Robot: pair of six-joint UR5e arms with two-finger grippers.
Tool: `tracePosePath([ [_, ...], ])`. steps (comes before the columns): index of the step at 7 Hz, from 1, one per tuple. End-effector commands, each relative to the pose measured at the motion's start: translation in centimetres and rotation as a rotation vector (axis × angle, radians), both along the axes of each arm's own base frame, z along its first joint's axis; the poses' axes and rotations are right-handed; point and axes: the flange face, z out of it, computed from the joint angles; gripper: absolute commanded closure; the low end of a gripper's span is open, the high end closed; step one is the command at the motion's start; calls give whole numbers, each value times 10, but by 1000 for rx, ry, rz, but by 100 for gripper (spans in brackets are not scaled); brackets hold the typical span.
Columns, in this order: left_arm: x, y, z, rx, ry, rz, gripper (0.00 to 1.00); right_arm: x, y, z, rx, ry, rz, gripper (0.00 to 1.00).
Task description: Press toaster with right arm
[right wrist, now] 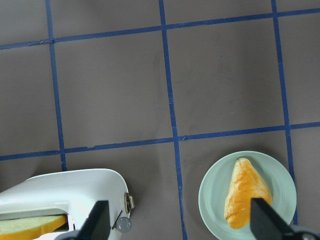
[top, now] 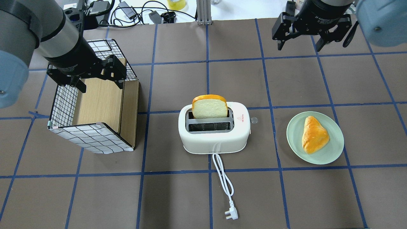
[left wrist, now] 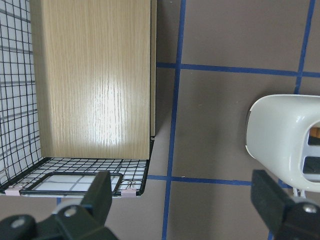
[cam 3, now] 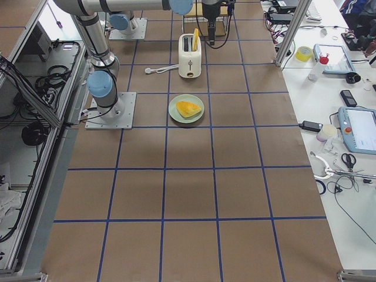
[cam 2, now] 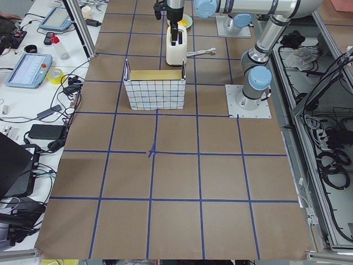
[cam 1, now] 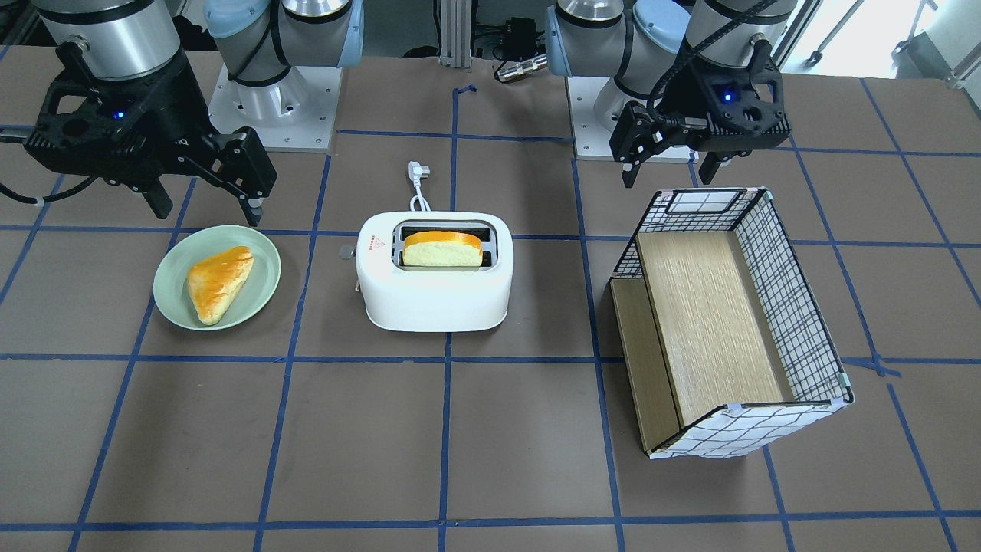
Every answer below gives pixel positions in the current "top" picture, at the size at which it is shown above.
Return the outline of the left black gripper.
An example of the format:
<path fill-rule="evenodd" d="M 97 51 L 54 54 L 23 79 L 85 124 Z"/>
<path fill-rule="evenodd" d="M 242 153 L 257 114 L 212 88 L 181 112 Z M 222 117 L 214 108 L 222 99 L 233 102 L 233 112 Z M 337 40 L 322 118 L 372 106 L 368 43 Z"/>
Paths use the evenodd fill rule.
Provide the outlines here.
<path fill-rule="evenodd" d="M 58 57 L 47 57 L 47 61 L 47 74 L 58 86 L 75 87 L 82 93 L 86 93 L 87 87 L 80 77 L 113 81 L 119 89 L 124 88 L 127 78 L 126 65 L 117 56 L 101 59 L 86 41 L 78 41 L 71 51 Z"/>

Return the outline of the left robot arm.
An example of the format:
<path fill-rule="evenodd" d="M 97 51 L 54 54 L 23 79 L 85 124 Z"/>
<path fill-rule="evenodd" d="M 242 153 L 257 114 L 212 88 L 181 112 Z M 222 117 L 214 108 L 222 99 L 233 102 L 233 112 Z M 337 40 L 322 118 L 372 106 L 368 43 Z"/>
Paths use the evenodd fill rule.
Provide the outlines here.
<path fill-rule="evenodd" d="M 2 0 L 0 106 L 16 103 L 29 76 L 32 54 L 38 49 L 49 62 L 47 74 L 60 87 L 86 92 L 83 79 L 113 81 L 124 88 L 126 66 L 115 55 L 98 58 L 83 37 L 84 30 L 99 27 L 97 18 L 109 13 L 115 1 L 104 10 L 94 10 L 96 2 L 62 9 L 54 0 Z"/>

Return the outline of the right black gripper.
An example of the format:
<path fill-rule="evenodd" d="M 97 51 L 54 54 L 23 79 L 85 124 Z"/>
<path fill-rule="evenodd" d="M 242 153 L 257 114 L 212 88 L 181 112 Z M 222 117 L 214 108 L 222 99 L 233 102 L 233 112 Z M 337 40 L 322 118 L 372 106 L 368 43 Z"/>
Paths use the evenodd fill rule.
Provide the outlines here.
<path fill-rule="evenodd" d="M 351 16 L 345 12 L 352 0 L 291 1 L 291 15 L 282 12 L 272 27 L 272 39 L 282 50 L 286 41 L 300 35 L 320 35 L 317 52 L 331 42 L 340 42 L 352 26 Z"/>

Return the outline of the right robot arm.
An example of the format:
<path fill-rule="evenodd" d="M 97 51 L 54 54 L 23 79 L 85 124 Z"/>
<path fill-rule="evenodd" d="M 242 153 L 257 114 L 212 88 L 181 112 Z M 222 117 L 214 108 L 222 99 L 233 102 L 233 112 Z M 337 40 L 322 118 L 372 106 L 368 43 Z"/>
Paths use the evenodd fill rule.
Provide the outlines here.
<path fill-rule="evenodd" d="M 343 41 L 347 47 L 358 26 L 376 46 L 393 47 L 406 43 L 405 0 L 305 0 L 298 13 L 288 1 L 272 27 L 272 39 L 282 50 L 286 41 L 301 35 L 319 35 L 317 51 L 329 43 Z"/>

